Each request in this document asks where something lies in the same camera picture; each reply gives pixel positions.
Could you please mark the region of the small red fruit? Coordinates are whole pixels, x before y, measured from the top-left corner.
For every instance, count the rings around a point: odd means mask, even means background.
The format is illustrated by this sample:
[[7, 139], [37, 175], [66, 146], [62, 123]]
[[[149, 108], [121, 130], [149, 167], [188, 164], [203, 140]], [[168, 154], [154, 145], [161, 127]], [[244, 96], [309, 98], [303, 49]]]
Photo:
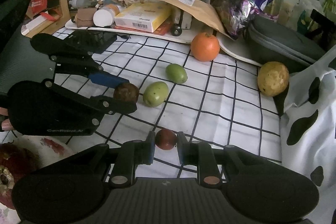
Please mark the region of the small red fruit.
[[177, 143], [177, 136], [171, 130], [162, 129], [156, 133], [155, 145], [162, 150], [171, 150]]

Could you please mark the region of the black flat device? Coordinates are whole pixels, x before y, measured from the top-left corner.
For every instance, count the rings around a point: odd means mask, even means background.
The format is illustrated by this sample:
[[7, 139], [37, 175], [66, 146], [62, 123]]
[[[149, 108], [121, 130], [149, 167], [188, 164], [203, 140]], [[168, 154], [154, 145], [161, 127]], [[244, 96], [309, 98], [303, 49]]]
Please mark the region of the black flat device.
[[101, 54], [116, 40], [113, 32], [76, 30], [63, 41], [78, 50]]

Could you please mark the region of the green fruit near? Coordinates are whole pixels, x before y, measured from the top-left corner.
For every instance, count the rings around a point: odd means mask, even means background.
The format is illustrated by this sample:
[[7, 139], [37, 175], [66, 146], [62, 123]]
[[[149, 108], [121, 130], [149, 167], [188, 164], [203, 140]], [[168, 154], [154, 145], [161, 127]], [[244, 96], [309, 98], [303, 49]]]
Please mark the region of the green fruit near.
[[158, 81], [150, 84], [143, 93], [143, 102], [148, 107], [161, 105], [169, 95], [169, 88], [165, 82]]

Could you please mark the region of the cow print cloth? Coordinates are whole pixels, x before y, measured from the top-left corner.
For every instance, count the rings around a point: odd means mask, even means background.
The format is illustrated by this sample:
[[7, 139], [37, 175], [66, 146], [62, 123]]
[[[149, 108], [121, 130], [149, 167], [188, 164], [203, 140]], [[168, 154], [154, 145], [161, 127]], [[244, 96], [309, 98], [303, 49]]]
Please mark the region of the cow print cloth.
[[290, 77], [280, 118], [282, 165], [311, 180], [313, 223], [335, 223], [335, 48]]

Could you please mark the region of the green fruit far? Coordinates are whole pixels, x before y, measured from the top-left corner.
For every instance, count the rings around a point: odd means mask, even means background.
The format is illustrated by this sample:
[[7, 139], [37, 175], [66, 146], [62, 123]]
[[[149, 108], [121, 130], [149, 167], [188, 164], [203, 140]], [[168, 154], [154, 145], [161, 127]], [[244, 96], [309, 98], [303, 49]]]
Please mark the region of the green fruit far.
[[175, 84], [184, 84], [188, 80], [188, 75], [184, 67], [178, 64], [169, 64], [165, 72], [167, 78]]

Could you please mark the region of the red dragon fruit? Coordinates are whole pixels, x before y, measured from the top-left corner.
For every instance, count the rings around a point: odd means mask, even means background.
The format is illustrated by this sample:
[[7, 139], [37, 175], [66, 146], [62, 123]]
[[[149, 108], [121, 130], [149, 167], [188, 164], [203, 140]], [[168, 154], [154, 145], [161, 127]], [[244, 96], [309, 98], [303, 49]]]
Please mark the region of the red dragon fruit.
[[0, 158], [1, 204], [14, 210], [12, 189], [23, 176], [39, 168], [38, 162], [32, 152], [13, 143], [1, 144]]

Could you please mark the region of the small brown box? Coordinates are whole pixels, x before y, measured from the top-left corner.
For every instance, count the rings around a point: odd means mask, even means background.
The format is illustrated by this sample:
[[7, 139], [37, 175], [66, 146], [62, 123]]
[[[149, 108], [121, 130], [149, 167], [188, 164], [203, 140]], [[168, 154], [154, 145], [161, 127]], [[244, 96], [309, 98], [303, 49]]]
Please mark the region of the small brown box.
[[96, 8], [83, 8], [78, 9], [75, 15], [75, 23], [78, 28], [80, 27], [93, 27], [93, 16], [97, 11]]

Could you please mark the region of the white plate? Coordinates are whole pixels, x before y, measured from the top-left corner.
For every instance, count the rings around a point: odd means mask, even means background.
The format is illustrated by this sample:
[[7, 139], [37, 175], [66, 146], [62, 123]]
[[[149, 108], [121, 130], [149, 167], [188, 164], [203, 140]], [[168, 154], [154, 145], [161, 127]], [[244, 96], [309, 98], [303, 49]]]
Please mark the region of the white plate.
[[21, 136], [1, 144], [1, 223], [20, 223], [11, 200], [14, 184], [33, 170], [65, 159], [74, 152], [49, 136]]

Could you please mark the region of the black zipper case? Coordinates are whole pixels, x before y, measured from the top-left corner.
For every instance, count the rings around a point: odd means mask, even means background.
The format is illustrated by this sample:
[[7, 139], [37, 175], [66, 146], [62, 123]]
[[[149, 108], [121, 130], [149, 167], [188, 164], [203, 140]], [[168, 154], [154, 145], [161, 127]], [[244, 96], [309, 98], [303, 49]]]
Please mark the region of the black zipper case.
[[302, 34], [262, 16], [255, 16], [245, 31], [252, 59], [260, 64], [277, 61], [290, 73], [303, 71], [325, 51]]

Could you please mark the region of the orange fruit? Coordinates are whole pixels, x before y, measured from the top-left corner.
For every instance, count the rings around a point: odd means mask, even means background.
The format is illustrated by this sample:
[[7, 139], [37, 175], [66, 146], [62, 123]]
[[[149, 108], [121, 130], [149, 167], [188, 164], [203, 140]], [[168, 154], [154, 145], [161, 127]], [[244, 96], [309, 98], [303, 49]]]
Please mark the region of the orange fruit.
[[218, 39], [206, 32], [197, 34], [190, 44], [193, 57], [202, 62], [214, 60], [219, 54], [220, 49]]

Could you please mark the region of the yellow passion fruit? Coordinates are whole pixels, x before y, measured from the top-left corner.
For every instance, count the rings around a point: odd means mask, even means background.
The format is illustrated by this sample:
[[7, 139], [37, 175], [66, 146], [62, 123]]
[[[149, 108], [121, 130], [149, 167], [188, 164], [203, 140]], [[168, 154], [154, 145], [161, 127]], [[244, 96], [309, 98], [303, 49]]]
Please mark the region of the yellow passion fruit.
[[260, 68], [257, 85], [264, 96], [274, 97], [279, 95], [289, 85], [288, 68], [277, 61], [265, 63]]

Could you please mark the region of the checkered white tablecloth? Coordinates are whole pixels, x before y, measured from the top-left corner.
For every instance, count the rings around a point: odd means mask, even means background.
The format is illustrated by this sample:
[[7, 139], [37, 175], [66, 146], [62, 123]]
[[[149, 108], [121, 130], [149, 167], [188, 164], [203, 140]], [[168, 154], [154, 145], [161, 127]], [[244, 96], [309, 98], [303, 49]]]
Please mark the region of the checkered white tablecloth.
[[[272, 99], [260, 94], [258, 68], [219, 55], [201, 63], [190, 48], [144, 36], [118, 37], [94, 61], [105, 71], [128, 79], [143, 92], [162, 81], [169, 88], [167, 101], [151, 108], [138, 101], [137, 111], [128, 115], [106, 115], [90, 136], [61, 136], [74, 152], [105, 143], [120, 147], [129, 140], [143, 140], [149, 131], [167, 128], [184, 132], [191, 141], [206, 141], [214, 148], [236, 145], [276, 163], [281, 162], [279, 117]], [[171, 82], [169, 64], [184, 67], [188, 80]]]

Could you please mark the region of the dark purple passion fruit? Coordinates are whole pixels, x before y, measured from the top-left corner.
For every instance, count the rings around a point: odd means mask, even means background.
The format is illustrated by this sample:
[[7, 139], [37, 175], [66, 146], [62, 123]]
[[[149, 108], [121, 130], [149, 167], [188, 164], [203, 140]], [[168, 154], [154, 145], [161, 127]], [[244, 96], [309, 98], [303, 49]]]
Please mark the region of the dark purple passion fruit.
[[137, 103], [139, 89], [134, 84], [122, 83], [114, 89], [113, 98], [123, 102]]

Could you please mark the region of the green fruit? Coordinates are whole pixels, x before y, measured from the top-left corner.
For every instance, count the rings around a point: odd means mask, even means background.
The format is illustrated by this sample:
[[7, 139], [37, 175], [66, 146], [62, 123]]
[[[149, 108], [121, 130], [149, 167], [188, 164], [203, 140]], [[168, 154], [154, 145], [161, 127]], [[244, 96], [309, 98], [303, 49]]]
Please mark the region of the green fruit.
[[143, 93], [143, 102], [148, 107], [161, 105], [169, 95], [169, 88], [165, 82], [158, 81], [150, 84]]
[[188, 80], [188, 75], [184, 67], [178, 64], [169, 64], [165, 72], [167, 78], [175, 84], [184, 84]]

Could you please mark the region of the yellow cardboard box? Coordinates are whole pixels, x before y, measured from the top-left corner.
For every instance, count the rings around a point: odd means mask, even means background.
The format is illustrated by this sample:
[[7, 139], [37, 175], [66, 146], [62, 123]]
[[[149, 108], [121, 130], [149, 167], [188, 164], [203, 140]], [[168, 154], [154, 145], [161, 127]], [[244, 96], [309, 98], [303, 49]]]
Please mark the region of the yellow cardboard box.
[[135, 3], [115, 18], [118, 27], [153, 33], [171, 15], [171, 5], [167, 3]]

